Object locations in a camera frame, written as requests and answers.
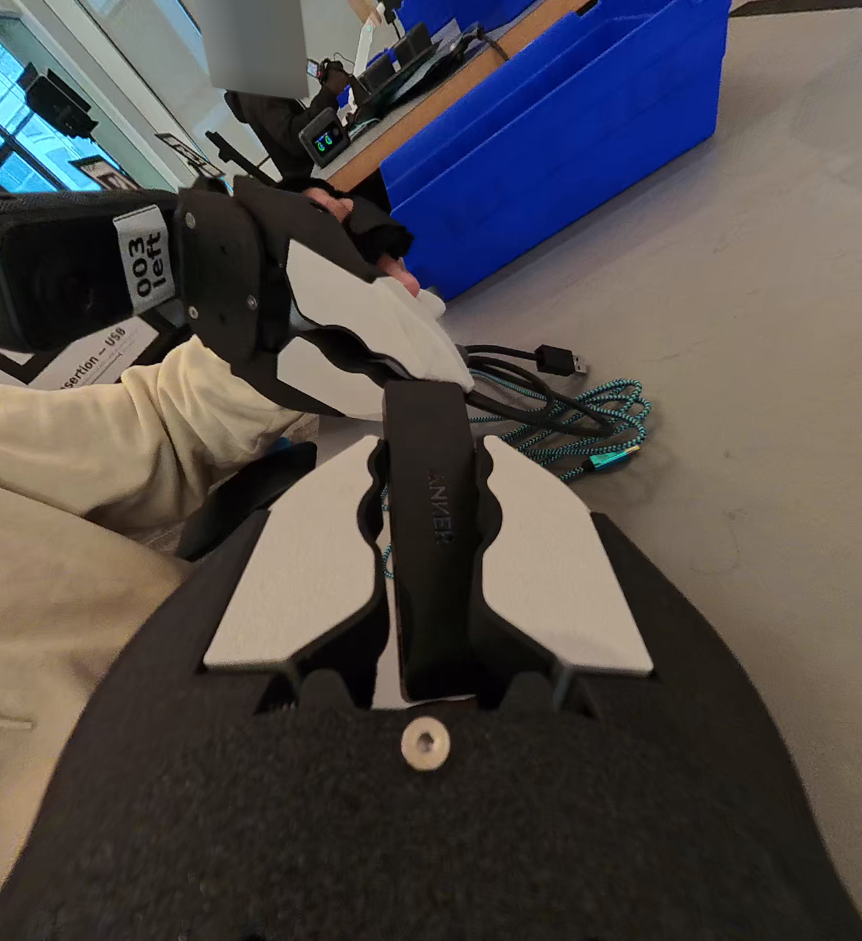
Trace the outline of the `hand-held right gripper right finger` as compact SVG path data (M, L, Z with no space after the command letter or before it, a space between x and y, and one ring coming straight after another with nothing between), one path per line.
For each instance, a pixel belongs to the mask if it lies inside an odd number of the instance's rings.
M494 436L484 496L498 510L486 536L485 612L538 643L560 665L649 676L653 662L587 506L559 479Z

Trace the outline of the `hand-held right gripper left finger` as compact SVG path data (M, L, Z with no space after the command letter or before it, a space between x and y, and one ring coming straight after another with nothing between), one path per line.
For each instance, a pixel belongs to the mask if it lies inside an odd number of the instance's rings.
M390 631L378 536L383 442L365 436L275 501L203 657L210 671L377 666Z

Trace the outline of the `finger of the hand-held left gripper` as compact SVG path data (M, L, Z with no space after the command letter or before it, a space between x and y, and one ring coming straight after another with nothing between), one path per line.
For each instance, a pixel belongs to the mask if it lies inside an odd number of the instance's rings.
M295 239L288 242L284 270L303 322L343 332L409 379L473 389L454 341L425 303L397 280L380 275L367 281Z
M342 334L292 337L278 355L275 401L308 413L359 421L383 417L390 367Z

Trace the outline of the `black usb hub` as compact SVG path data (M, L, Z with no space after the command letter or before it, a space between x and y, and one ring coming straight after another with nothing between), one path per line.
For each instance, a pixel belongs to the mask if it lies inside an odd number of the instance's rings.
M475 696L492 704L516 676L536 673L566 685L570 667L538 643L486 613L482 554L496 533L498 510L484 496L489 459L473 440L475 423L510 422L500 440L543 469L583 459L559 479L566 484L611 466L642 442L629 432L636 384L607 383L569 397L540 376L506 361L531 359L563 376L578 369L558 347L528 354L504 347L469 348L472 378L528 398L525 407L452 383L391 381L383 430L388 446L390 550L400 637L403 694L413 701Z

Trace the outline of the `blue storage bin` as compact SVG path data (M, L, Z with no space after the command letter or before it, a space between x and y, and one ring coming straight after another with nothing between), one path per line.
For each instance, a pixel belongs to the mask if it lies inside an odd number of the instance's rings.
M393 152L412 274L451 300L712 136L730 9L568 13Z
M398 20L407 32L424 24L428 33L435 36L452 22L460 29L481 22L478 6L472 1L403 1Z

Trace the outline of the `person's left forearm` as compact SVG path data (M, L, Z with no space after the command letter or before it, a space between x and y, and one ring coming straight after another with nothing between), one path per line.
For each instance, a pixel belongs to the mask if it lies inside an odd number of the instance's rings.
M111 385L0 385L0 491L119 533L162 527L310 419L191 339Z

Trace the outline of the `person's left hand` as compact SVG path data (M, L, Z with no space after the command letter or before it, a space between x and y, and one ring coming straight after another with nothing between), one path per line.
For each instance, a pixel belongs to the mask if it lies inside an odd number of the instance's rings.
M413 236L402 224L365 198L343 194L324 184L308 186L303 195L340 223L366 262L397 280L412 296L418 296L420 284L403 260Z

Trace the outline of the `white printed sheet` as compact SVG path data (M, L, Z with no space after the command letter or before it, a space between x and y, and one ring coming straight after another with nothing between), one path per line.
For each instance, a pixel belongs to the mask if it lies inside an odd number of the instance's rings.
M133 317L76 341L54 354L0 349L0 384L66 391L116 382L163 339L163 332Z

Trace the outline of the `black boxy device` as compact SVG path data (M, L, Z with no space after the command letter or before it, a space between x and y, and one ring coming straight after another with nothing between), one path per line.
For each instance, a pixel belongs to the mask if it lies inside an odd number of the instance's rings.
M91 104L54 71L41 73L28 63L18 84L27 106L57 133L72 139L92 139L98 126L90 117Z

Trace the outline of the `wooden instruction board stand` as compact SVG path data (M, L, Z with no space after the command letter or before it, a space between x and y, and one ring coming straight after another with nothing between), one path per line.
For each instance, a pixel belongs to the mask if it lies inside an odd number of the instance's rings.
M354 66L350 70L352 82L365 71L377 34L380 39L390 38L391 34L385 34L391 29L394 33L391 42L395 43L404 32L398 17L400 1L347 1L346 4L360 23Z

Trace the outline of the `glass window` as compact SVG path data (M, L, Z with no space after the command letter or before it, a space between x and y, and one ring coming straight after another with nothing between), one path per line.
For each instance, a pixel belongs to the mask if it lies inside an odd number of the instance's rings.
M26 65L12 51L15 21L0 18L0 187L12 193L100 191L75 161L108 154L93 141L54 129L27 103L21 77Z

